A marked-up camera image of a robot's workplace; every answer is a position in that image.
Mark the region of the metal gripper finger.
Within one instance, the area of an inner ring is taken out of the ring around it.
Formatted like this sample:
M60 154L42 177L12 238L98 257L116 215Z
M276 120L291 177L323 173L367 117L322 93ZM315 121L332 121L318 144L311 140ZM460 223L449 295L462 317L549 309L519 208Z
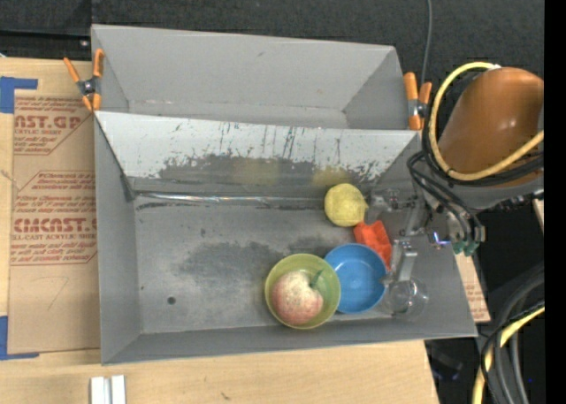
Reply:
M394 242L391 269L382 278L383 284L410 281L418 252L411 239L398 239Z
M413 194L403 193L396 188L373 191L370 196L370 209L378 213L409 210L415 206Z

